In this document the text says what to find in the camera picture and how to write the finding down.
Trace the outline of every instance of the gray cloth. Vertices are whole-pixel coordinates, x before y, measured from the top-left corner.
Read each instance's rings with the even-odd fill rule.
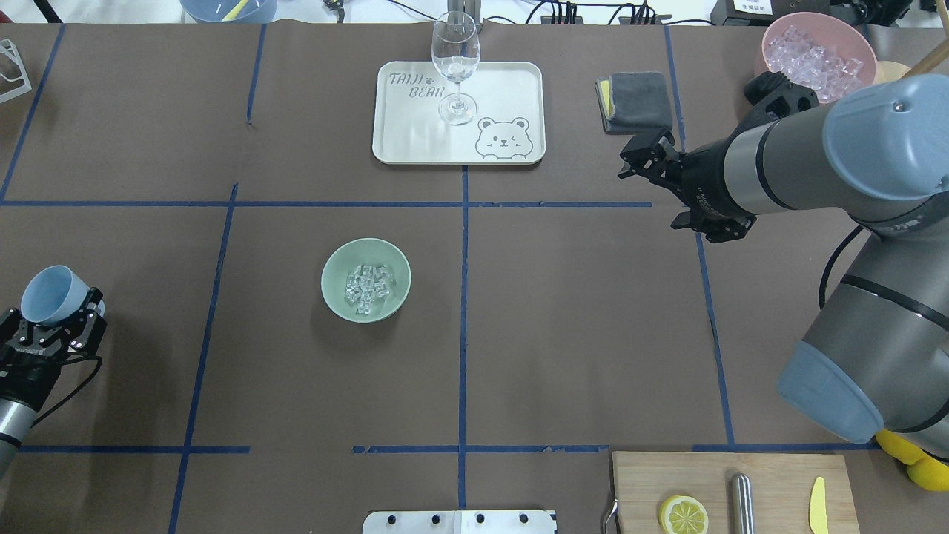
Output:
[[[607,116],[601,95],[600,82],[596,89],[600,96],[600,114],[603,130],[608,134],[630,135],[646,128],[672,129],[672,108],[665,88],[665,76],[659,72],[617,72],[609,75],[610,99],[613,113]]]

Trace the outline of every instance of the cable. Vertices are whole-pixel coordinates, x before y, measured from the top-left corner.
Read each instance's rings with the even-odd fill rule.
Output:
[[[47,22],[52,23],[62,23],[63,19],[59,18],[59,15],[56,14],[56,10],[49,4],[47,0],[33,0],[33,4],[36,4],[36,7],[39,8],[40,12],[46,18]]]
[[[435,17],[433,17],[432,15],[426,15],[425,13],[423,13],[423,12],[421,12],[421,11],[419,11],[419,10],[416,10],[415,8],[410,8],[410,7],[406,6],[406,5],[403,4],[402,2],[396,2],[396,0],[389,0],[389,2],[392,3],[392,4],[395,4],[396,6],[400,6],[400,7],[402,7],[402,8],[406,8],[407,10],[410,10],[410,11],[412,11],[413,13],[419,14],[419,15],[421,15],[421,16],[423,16],[423,17],[429,19],[429,20],[437,20],[437,19],[436,19]]]
[[[76,354],[80,354],[81,356],[78,357],[78,358],[72,358],[72,359],[63,360],[63,361],[61,361],[61,362],[36,362],[36,363],[29,363],[29,364],[24,364],[24,365],[0,364],[0,370],[2,370],[2,371],[21,371],[21,370],[27,370],[27,369],[38,369],[38,368],[43,368],[43,367],[65,367],[65,366],[67,366],[67,365],[73,365],[73,364],[77,364],[77,363],[87,362],[87,361],[90,361],[90,360],[95,360],[95,361],[96,361],[96,367],[95,367],[95,369],[92,370],[92,372],[85,378],[85,380],[83,380],[83,382],[81,382],[81,383],[79,384],[79,386],[77,386],[76,389],[73,390],[69,395],[63,397],[63,400],[61,400],[61,401],[59,401],[58,403],[56,403],[55,406],[53,406],[52,408],[50,408],[49,410],[47,410],[46,412],[44,412],[43,415],[40,415],[39,417],[37,417],[37,418],[33,421],[32,427],[35,427],[35,426],[39,425],[40,422],[43,421],[44,419],[46,419],[47,417],[49,417],[49,415],[51,415],[52,412],[58,410],[58,409],[61,408],[65,403],[69,402],[69,400],[72,399],[72,397],[76,396],[80,391],[82,391],[83,388],[84,388],[89,382],[91,382],[93,378],[96,377],[96,374],[99,373],[99,369],[102,367],[102,358],[101,358],[101,357],[99,357],[99,356],[93,356],[93,355],[88,355],[88,354],[84,354],[84,353],[76,353]]]
[[[648,9],[649,9],[649,4],[648,4],[647,2],[642,2],[642,5],[641,5],[640,8],[636,11],[635,20],[629,21],[630,24],[635,24],[635,25],[637,25],[637,26],[638,26],[638,25],[641,25],[641,24],[642,24],[642,18],[645,16],[646,10],[648,10]]]
[[[864,230],[863,226],[857,226],[854,228],[843,241],[837,245],[837,249],[833,251],[833,254],[830,255],[828,259],[828,264],[824,267],[824,273],[821,275],[821,285],[817,288],[817,306],[824,309],[824,305],[827,304],[827,290],[828,290],[828,281],[830,280],[830,271],[833,270],[833,264],[837,262],[837,258],[840,257],[841,253],[844,252],[844,249],[857,238],[858,235]]]
[[[613,19],[616,18],[616,15],[620,14],[620,11],[622,11],[623,8],[627,8],[627,7],[632,8],[632,9],[633,9],[633,15],[636,15],[636,5],[635,5],[635,4],[623,4],[623,5],[619,6],[618,8],[616,8],[615,11],[613,11],[613,16],[609,17],[609,22],[607,22],[606,25],[609,26],[609,25],[613,24]]]
[[[499,16],[499,15],[496,15],[496,16],[493,16],[493,17],[488,17],[488,18],[486,18],[486,19],[484,19],[484,20],[495,20],[495,19],[496,19],[496,20],[506,20],[506,21],[510,22],[511,24],[517,25],[516,22],[514,22],[514,21],[511,20],[511,19],[509,19],[508,17],[502,17],[502,16]]]
[[[33,421],[32,426],[30,426],[31,428],[33,428],[33,427],[39,425],[44,419],[46,419],[47,417],[49,417],[50,415],[52,415],[52,413],[53,413],[54,411],[56,411],[56,410],[58,410],[59,408],[61,408],[65,403],[69,402],[69,401],[72,399],[72,397],[76,396],[80,391],[82,391],[83,388],[84,388],[89,382],[92,382],[92,379],[96,377],[96,374],[99,373],[99,369],[102,367],[102,358],[101,358],[101,357],[99,357],[99,356],[84,356],[84,357],[82,357],[82,358],[76,358],[76,359],[74,359],[74,360],[66,360],[66,362],[64,362],[63,365],[70,365],[70,364],[79,363],[79,362],[81,362],[81,361],[88,361],[88,360],[96,360],[96,367],[92,370],[92,372],[85,378],[85,380],[83,380],[82,382],[79,383],[79,386],[76,386],[76,389],[75,389],[75,390],[71,391],[71,392],[69,393],[69,395],[63,397],[63,400],[61,400],[61,401],[59,401],[58,403],[56,403],[56,404],[55,404],[52,408],[50,408],[49,410],[46,410],[45,412],[43,412],[43,415],[40,415],[39,417],[37,417],[37,418]]]
[[[530,13],[528,13],[528,20],[524,21],[524,24],[530,24],[530,18],[544,4],[550,4],[550,18],[553,19],[553,16],[556,14],[556,9],[553,5],[556,4],[557,6],[560,6],[560,2],[557,2],[557,0],[541,0],[536,6],[534,6],[534,9],[530,10]]]
[[[682,19],[682,20],[674,20],[671,22],[663,22],[663,24],[665,24],[666,26],[669,26],[672,24],[682,24],[683,22],[704,22],[705,24],[710,25],[710,26],[715,25],[714,22],[710,20],[705,20],[705,19]]]

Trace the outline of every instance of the glass stem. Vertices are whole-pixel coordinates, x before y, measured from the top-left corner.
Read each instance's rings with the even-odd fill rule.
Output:
[[[455,113],[461,113],[465,109],[465,103],[461,100],[461,82],[455,82],[455,101],[452,102],[452,109]]]

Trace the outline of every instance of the wine glass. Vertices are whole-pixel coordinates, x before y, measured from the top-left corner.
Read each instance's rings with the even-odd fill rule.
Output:
[[[438,114],[448,124],[466,124],[475,117],[477,104],[471,95],[461,92],[461,82],[475,73],[481,59],[477,26],[464,11],[448,11],[435,21],[432,31],[432,63],[456,91],[438,104]]]

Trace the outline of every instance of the lemon slice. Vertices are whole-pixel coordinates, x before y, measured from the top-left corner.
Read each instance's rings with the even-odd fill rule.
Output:
[[[709,514],[694,498],[673,495],[659,509],[659,524],[666,534],[705,534],[709,529]]]

